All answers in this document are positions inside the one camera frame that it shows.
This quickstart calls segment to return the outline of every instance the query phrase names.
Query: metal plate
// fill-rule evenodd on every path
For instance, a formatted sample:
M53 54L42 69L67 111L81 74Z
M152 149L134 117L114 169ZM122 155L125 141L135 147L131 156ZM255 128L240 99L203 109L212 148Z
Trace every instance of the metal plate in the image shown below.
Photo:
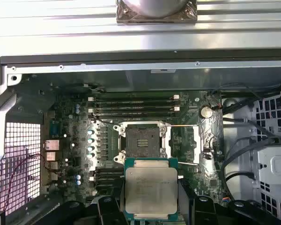
M177 170L174 168L128 168L126 212L135 218L167 218L177 212Z

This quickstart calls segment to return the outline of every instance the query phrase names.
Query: gray cable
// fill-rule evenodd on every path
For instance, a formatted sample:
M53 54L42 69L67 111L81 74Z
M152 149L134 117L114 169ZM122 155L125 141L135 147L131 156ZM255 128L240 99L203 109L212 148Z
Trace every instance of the gray cable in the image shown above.
M239 151L237 151L236 153L234 153L231 157L229 157L227 160L225 160L222 164L222 167L221 167L221 170L220 170L220 179L222 180L222 183L224 185L224 188L225 190L227 191L228 193L228 196L231 198L231 200L234 200L229 188L228 188L228 185L227 185L227 182L226 182L226 177L225 177L225 167L231 163L233 160L235 160L236 158L238 158L239 156L241 156L242 154L248 152L248 151L251 151L251 150L258 150L258 149L261 149L263 148L264 146L266 145L269 145L269 144L272 144L274 143L275 140L273 138L268 138L268 139L265 139L263 141L260 141L260 142L256 142L256 143L253 143Z
M235 145L240 142L240 141L244 141L244 140L252 140L252 138L250 137L242 137L236 140L236 142L234 142L234 144L232 145L232 147L226 152L225 158L228 158L230 152L233 150L233 148L235 147Z
M259 126L257 123L253 122L252 120L246 120L246 119L231 119L231 118L224 118L223 121L228 121L228 122L236 122L236 123L250 123L254 127L256 127L260 132L265 134L268 137L273 137L275 136L273 133L269 132L268 130L264 129L263 127Z
M246 85L245 83L242 83L242 82L234 82L234 83L227 83L227 84L224 84L220 87L218 87L217 89L214 89L212 92L211 92L211 95L213 95L215 92L217 92L218 90L222 89L222 88L226 88L226 87L231 87L231 86L243 86L245 87L246 89L248 89L249 92L251 92L253 95L255 95L258 99L262 100L262 97L259 96L256 92L254 92L252 90L252 88L249 88L248 85Z

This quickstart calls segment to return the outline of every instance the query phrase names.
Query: capacitor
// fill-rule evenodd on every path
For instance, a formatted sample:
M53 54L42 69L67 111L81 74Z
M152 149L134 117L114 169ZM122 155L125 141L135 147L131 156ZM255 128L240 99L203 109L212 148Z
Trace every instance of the capacitor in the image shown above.
M88 154L88 158L89 158L89 159L91 159L91 158L93 158L93 157L95 157L95 154L94 154L94 153Z
M93 142L95 142L95 139L94 139L94 138L89 138L89 139L88 139L88 143L91 144L91 143L93 143Z
M88 135L93 135L94 133L94 130L88 130Z
M93 151L93 150L95 150L95 147L94 147L94 146L89 146L89 147L88 147L88 151Z
M208 105L203 106L199 112L199 116L203 119L209 119L213 114L212 109Z

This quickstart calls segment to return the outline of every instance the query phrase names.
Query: mesh panel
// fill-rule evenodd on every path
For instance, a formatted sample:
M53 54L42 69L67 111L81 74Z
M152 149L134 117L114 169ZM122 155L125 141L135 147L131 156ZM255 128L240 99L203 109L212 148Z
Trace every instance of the mesh panel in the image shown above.
M29 158L10 177L16 166L28 156L40 153L41 127L39 124L7 123L5 155L0 162L0 211L3 211L10 188L6 215L39 196L40 157Z

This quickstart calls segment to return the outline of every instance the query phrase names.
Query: cable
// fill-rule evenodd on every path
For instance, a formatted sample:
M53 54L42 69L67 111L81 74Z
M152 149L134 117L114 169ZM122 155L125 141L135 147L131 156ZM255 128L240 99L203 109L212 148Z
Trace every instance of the cable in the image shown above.
M236 172L226 178L226 182L229 181L231 178L236 176L247 176L248 178L251 178L252 180L255 180L254 173L253 172Z
M112 125L120 126L118 123L107 122L107 121L100 120L100 119L98 119L98 118L96 118L96 120L100 121L101 123L112 124Z
M238 123L250 123L254 127L256 127L260 132L265 134L268 137L273 137L274 134L269 132L268 130L264 129L263 127L259 126L257 123L251 121L251 120L246 120L246 119L231 119L231 118L225 118L223 117L223 121L228 121L228 122L238 122Z
M235 82L235 83L227 83L227 84L224 84L220 87L218 87L217 89L214 89L212 92L211 92L211 95L213 95L215 92L219 91L220 89L222 88L226 88L226 87L231 87L231 86L244 86L246 89L248 89L248 91L250 91L253 95L255 95L258 99L262 100L262 97L259 96L255 91L253 91L251 88L249 88L245 83L242 83L242 82Z
M12 181L13 181L13 178L14 178L14 175L15 175L15 172L16 170L18 169L19 166L21 166L25 161L27 161L28 159L30 158L34 158L34 157L38 157L38 156L41 156L43 158L43 162L44 162L44 168L49 170L51 172L51 170L49 168L47 168L45 166L45 158L42 154L40 153L37 153L37 154L34 154L34 155L30 155L30 156L27 156L26 158L22 159L21 162L15 167L15 169L13 170L11 176L10 176L10 179L9 179L9 183L8 183L8 190L7 190L7 199L5 201L5 204L4 204L4 208L3 208L3 211L6 211L7 207L8 207L8 202L9 202L9 195L10 195L10 191L11 191L11 187L12 187Z
M230 152L233 150L233 148L235 147L235 145L236 145L238 142L244 141L244 140L253 140L253 139L250 138L250 137L242 137L242 138L237 139L236 142L234 142L234 144L232 145L232 147L226 152L225 158L228 157L228 155L230 154Z
M279 95L280 94L280 90L272 90L272 92L266 92L264 94L262 94L261 96L263 98L268 98L271 96L275 96L275 95ZM233 113L241 108L243 108L246 105L250 105L253 104L255 101L259 100L258 97L250 97L250 98L246 98L238 103L232 104L230 106L224 107L222 110L223 115L226 115L228 113Z
M231 163L233 160L235 160L236 158L238 158L239 156L241 156L242 154L248 152L248 151L251 151L251 150L255 150L255 149L260 149L268 144L272 144L274 143L275 140L273 138L268 138L268 139L265 139L265 140L262 140L260 142L256 142L256 143L253 143L239 151L237 151L236 153L234 153L231 157L229 157L226 161L223 162L222 164L222 167L221 167L221 170L220 170L220 178L222 180L222 183L224 185L224 188L226 189L227 193L228 193L228 196L231 198L231 200L234 200L229 188L228 188L228 185L227 185L227 182L226 182L226 177L225 177L225 168L226 166Z

